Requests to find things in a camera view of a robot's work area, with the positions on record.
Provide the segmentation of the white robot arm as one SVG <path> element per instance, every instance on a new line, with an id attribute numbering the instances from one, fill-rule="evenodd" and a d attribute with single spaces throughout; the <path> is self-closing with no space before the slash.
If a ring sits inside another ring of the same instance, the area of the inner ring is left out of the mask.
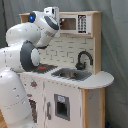
<path id="1" fill-rule="evenodd" d="M 36 128 L 18 74 L 39 66 L 39 49 L 46 48 L 58 31 L 59 8 L 46 7 L 6 32 L 8 46 L 0 49 L 0 110 L 8 128 Z"/>

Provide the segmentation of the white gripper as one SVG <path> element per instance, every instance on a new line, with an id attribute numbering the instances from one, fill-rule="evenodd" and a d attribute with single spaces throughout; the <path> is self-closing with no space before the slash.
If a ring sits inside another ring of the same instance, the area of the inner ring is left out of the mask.
<path id="1" fill-rule="evenodd" d="M 58 7 L 46 7 L 44 9 L 44 12 L 47 15 L 50 15 L 51 17 L 53 17 L 55 20 L 59 19 L 59 8 Z"/>

